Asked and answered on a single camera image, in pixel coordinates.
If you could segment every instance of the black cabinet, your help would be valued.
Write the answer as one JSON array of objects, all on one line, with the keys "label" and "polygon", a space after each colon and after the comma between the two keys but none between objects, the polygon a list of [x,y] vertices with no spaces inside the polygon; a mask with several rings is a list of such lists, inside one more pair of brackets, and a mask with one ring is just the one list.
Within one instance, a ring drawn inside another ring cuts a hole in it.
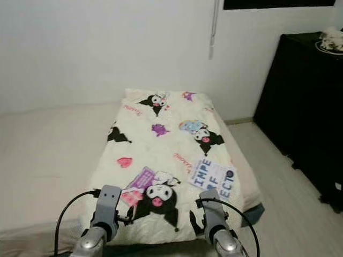
[{"label": "black cabinet", "polygon": [[341,211],[343,57],[318,51],[319,35],[281,36],[253,119]]}]

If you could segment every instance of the light wooden floor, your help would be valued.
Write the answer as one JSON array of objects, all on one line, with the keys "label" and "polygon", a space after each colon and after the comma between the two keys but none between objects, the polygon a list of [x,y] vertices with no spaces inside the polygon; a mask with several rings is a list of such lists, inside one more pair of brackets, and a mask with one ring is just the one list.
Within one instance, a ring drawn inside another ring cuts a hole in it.
[{"label": "light wooden floor", "polygon": [[[229,126],[234,138],[252,166],[266,208],[254,226],[263,257],[342,257],[343,214],[318,201],[319,193],[305,175],[292,169],[292,162],[253,123]],[[314,156],[320,162],[320,156]],[[238,235],[255,255],[250,230]],[[203,241],[167,244],[130,256],[216,256]]]}]

